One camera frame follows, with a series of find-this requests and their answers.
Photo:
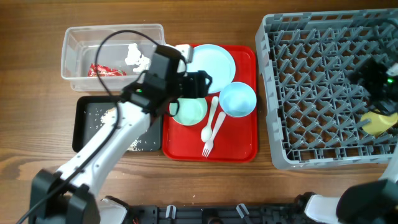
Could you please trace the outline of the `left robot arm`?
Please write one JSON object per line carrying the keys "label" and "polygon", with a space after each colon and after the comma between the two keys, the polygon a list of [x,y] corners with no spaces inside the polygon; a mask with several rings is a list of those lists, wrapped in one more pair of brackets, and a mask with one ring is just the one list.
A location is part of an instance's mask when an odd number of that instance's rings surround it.
{"label": "left robot arm", "polygon": [[131,143],[158,116],[168,113],[178,98],[203,98],[211,77],[187,72],[193,60],[191,45],[158,45],[143,82],[125,86],[114,97],[115,118],[105,122],[89,142],[55,173],[41,170],[33,179],[29,211],[19,222],[127,223],[129,205],[97,196],[106,177]]}

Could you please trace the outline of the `light green bowl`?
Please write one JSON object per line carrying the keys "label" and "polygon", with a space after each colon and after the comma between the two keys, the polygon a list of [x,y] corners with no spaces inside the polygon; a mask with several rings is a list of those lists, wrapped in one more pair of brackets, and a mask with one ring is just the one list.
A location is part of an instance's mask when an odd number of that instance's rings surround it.
{"label": "light green bowl", "polygon": [[169,112],[173,119],[181,125],[193,126],[203,120],[208,111],[204,98],[179,98],[178,103],[169,104]]}

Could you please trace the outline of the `light blue bowl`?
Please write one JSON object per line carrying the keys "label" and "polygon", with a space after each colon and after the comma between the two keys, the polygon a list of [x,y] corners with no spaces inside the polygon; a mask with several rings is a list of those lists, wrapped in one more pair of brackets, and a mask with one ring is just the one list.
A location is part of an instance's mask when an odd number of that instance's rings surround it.
{"label": "light blue bowl", "polygon": [[255,91],[243,82],[232,82],[219,95],[221,109],[230,117],[242,118],[251,114],[257,105]]}

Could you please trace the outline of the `food scraps rice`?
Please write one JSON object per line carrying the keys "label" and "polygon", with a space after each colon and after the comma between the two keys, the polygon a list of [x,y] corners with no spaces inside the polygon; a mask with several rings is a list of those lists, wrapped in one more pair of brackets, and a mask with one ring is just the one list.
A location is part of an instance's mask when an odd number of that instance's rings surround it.
{"label": "food scraps rice", "polygon": [[[83,145],[85,145],[108,121],[116,117],[112,103],[89,103],[84,112],[85,125]],[[131,152],[158,151],[161,148],[162,117],[157,118],[152,126],[139,138],[134,140],[127,149]]]}

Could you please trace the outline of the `yellow plastic cup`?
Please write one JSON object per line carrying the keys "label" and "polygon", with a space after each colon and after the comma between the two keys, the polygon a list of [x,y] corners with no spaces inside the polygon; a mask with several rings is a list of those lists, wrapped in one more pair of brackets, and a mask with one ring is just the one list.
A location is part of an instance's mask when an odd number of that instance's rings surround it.
{"label": "yellow plastic cup", "polygon": [[397,123],[397,113],[386,116],[370,111],[362,115],[360,119],[360,121],[365,120],[369,122],[363,125],[362,129],[368,134],[378,136]]}

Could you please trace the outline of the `light blue plate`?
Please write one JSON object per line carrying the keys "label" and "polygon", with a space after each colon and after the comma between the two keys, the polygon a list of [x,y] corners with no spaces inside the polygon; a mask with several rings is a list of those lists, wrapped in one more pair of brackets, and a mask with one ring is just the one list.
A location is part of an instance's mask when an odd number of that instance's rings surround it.
{"label": "light blue plate", "polygon": [[209,94],[220,92],[229,85],[236,74],[236,65],[231,54],[224,48],[203,44],[193,48],[193,60],[188,64],[189,72],[205,71],[212,77]]}

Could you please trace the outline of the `white napkin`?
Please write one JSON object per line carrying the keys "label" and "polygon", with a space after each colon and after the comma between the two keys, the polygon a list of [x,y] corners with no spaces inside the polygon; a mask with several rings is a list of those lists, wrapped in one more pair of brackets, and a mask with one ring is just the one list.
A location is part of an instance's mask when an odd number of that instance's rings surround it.
{"label": "white napkin", "polygon": [[127,57],[124,59],[127,66],[132,68],[133,73],[141,73],[148,70],[151,59],[146,57],[139,49],[137,44],[129,44]]}

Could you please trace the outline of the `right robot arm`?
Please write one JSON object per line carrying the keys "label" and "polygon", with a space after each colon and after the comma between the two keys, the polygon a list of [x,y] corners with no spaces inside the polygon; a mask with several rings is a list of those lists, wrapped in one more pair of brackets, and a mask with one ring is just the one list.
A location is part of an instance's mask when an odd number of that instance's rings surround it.
{"label": "right robot arm", "polygon": [[[362,129],[379,136],[397,124],[397,60],[384,65],[370,58],[348,77],[370,97]],[[374,182],[348,188],[340,197],[307,192],[295,199],[295,209],[318,223],[397,223],[397,154]]]}

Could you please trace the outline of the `white plastic fork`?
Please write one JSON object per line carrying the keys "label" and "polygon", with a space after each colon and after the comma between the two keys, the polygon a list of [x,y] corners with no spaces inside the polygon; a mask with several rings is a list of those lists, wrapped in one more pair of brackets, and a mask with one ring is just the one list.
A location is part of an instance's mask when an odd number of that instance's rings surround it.
{"label": "white plastic fork", "polygon": [[211,152],[211,150],[213,149],[213,146],[214,146],[215,137],[218,134],[218,131],[220,130],[220,127],[223,124],[223,121],[224,121],[225,117],[226,117],[225,112],[222,111],[222,112],[219,113],[219,115],[217,117],[217,120],[216,120],[216,123],[215,123],[215,127],[213,128],[213,132],[211,134],[211,137],[210,137],[209,140],[207,140],[207,142],[204,145],[203,152],[202,152],[202,156],[203,157],[208,157],[210,155],[210,152]]}

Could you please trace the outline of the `red snack wrapper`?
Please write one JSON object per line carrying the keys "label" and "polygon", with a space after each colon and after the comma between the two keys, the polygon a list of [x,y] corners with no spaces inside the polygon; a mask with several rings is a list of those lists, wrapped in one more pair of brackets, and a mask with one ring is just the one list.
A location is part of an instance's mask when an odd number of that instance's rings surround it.
{"label": "red snack wrapper", "polygon": [[113,69],[107,66],[96,65],[92,63],[88,70],[88,76],[96,77],[97,75],[101,77],[118,77],[118,76],[126,76],[127,73],[122,70]]}

